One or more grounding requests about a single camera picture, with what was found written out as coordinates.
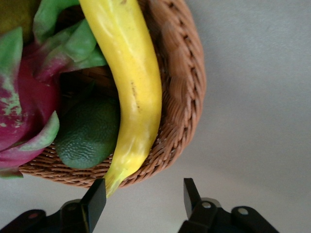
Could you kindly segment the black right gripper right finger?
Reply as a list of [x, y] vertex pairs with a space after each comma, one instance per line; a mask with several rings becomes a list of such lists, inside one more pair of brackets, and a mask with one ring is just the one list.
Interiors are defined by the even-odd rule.
[[192, 178], [183, 180], [184, 205], [188, 219], [180, 233], [277, 233], [258, 211], [248, 206], [236, 206], [231, 212], [212, 198], [202, 198]]

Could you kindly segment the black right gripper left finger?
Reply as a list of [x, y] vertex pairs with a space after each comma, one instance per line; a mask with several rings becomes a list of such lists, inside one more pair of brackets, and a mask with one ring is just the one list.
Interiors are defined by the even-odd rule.
[[105, 180], [96, 179], [81, 199], [71, 200], [54, 214], [32, 209], [17, 216], [2, 233], [91, 233], [106, 204]]

